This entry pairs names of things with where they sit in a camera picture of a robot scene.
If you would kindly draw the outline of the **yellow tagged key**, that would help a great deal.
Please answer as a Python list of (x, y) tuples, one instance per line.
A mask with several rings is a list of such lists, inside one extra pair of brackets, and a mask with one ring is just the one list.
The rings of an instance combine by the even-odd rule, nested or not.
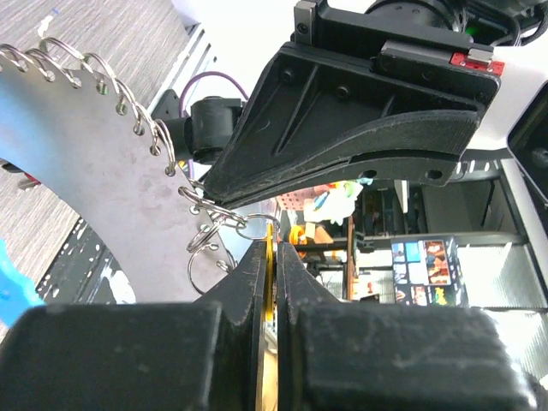
[(262, 315), (262, 331), (259, 339), (259, 372), (257, 410), (277, 410), (278, 364), (277, 338), (271, 331), (275, 324), (275, 224), (269, 223), (265, 235), (265, 304)]

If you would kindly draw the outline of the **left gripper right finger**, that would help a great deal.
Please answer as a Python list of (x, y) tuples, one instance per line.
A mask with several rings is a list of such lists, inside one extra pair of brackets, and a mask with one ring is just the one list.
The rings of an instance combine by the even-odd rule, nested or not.
[(537, 397), (475, 308), (342, 302), (277, 249), (282, 410), (535, 410)]

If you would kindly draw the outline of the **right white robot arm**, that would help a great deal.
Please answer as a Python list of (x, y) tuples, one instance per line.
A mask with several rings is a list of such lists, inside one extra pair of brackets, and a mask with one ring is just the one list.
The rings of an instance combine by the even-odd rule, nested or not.
[(243, 99), (204, 98), (167, 128), (210, 166), (213, 203), (244, 206), (361, 178), (443, 186), (463, 160), (517, 160), (541, 193), (544, 1), (299, 1), (294, 29)]

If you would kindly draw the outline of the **pink plastic basket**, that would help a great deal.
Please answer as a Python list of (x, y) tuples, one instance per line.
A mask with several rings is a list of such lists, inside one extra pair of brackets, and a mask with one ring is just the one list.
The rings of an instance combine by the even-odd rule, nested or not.
[(304, 188), (281, 194), (276, 197), (277, 204), (282, 210), (303, 211), (306, 200), (313, 200), (321, 194), (328, 192), (328, 188)]

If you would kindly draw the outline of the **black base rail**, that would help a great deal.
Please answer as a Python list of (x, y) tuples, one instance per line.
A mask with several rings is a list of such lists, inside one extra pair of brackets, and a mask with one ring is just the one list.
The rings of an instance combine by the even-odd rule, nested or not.
[(36, 288), (48, 304), (133, 304), (129, 280), (83, 219), (72, 228)]

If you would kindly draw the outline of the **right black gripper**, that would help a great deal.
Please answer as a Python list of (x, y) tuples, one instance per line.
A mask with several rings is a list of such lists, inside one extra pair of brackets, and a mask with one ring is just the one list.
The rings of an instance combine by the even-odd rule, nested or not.
[(294, 22), (297, 44), (263, 70), (205, 196), (236, 208), (362, 177), (445, 185), (505, 67), (465, 33), (466, 3), (376, 1), (360, 14), (299, 1)]

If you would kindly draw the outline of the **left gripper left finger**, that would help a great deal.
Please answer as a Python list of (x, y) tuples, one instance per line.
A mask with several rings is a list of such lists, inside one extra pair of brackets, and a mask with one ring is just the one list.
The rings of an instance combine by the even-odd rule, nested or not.
[(1, 258), (4, 410), (258, 410), (265, 244), (193, 303), (45, 305)]

